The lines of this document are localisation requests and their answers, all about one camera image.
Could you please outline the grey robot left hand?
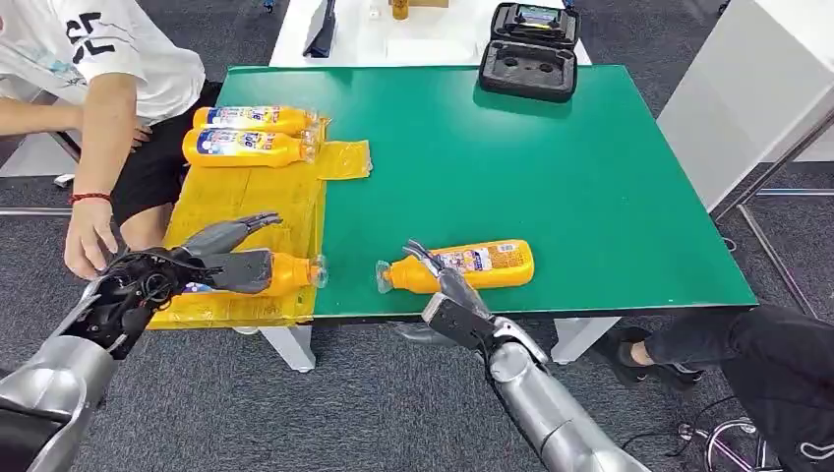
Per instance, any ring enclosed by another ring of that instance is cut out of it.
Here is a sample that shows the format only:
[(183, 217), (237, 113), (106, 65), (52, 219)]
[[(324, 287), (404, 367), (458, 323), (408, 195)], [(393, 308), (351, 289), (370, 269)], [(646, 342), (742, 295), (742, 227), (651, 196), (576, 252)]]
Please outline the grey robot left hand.
[(266, 290), (271, 279), (271, 251), (235, 249), (253, 233), (280, 222), (277, 213), (260, 212), (213, 223), (189, 237), (170, 251), (175, 266), (185, 271), (183, 289), (199, 285), (203, 291), (242, 294)]

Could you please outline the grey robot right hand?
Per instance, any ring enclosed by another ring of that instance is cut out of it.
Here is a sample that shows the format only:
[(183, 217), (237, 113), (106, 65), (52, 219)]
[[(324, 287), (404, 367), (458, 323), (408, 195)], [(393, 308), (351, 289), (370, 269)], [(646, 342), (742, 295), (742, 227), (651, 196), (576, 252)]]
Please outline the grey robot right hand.
[(393, 331), (403, 338), (424, 345), (458, 345), (487, 355), (494, 347), (496, 326), (480, 295), (454, 267), (410, 239), (403, 251), (429, 270), (440, 289), (421, 313), (422, 325), (392, 322)]

